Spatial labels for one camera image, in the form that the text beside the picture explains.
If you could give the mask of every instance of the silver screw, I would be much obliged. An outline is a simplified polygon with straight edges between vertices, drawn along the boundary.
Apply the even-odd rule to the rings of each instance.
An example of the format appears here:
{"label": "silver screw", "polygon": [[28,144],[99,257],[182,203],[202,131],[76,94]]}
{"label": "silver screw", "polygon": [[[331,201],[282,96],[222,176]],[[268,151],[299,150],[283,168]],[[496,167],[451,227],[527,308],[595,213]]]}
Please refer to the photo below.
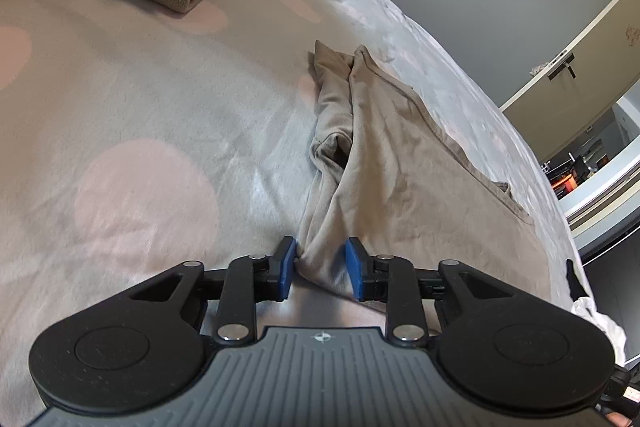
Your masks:
{"label": "silver screw", "polygon": [[218,336],[226,341],[241,341],[249,334],[249,328],[242,324],[225,324],[218,328]]}
{"label": "silver screw", "polygon": [[415,342],[424,336],[424,330],[414,324],[403,324],[394,329],[394,337],[401,341]]}

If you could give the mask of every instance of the ridged gray plastic surface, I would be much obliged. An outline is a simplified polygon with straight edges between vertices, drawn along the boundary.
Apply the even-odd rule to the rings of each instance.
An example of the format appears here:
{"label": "ridged gray plastic surface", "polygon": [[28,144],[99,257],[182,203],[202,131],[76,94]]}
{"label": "ridged gray plastic surface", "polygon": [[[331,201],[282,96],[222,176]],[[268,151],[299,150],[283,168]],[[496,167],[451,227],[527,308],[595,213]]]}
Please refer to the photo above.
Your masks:
{"label": "ridged gray plastic surface", "polygon": [[270,328],[259,343],[225,349],[186,393],[127,417],[57,409],[34,427],[402,426],[606,427],[594,410],[516,419],[457,395],[424,352],[390,346],[377,329]]}

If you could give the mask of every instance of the polka dot bed sheet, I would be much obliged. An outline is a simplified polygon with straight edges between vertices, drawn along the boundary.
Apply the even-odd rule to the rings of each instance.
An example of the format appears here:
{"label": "polka dot bed sheet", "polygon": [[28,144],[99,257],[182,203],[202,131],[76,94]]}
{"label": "polka dot bed sheet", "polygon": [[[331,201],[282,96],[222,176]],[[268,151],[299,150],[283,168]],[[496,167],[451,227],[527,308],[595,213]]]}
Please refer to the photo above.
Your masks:
{"label": "polka dot bed sheet", "polygon": [[[548,252],[552,300],[570,308],[564,260],[577,254],[535,159],[389,0],[203,0],[186,15],[148,0],[0,0],[0,424],[42,409],[27,358],[51,323],[186,259],[225,267],[296,235],[316,39],[366,45],[477,168],[510,183]],[[260,304],[260,324],[384,324],[300,279],[290,297]]]}

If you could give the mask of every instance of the beige door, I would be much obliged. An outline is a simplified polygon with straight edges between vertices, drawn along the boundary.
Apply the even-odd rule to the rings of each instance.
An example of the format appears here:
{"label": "beige door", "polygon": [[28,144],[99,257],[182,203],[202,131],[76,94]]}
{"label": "beige door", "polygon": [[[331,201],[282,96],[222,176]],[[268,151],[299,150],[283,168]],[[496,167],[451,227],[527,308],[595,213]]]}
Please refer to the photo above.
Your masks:
{"label": "beige door", "polygon": [[639,77],[640,0],[613,0],[500,110],[544,161],[596,121]]}

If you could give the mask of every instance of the black device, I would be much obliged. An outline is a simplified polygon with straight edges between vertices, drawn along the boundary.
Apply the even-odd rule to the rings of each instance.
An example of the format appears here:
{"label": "black device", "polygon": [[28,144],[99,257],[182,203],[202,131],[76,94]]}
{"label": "black device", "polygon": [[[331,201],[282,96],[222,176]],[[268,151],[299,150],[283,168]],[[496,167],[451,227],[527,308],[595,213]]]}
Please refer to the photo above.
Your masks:
{"label": "black device", "polygon": [[259,339],[255,303],[287,298],[295,252],[286,237],[224,270],[186,261],[52,325],[30,352],[48,408],[31,425],[597,427],[609,425],[598,404],[638,413],[634,375],[593,325],[458,261],[415,269],[357,238],[342,248],[354,295],[386,303],[386,333],[268,327]]}

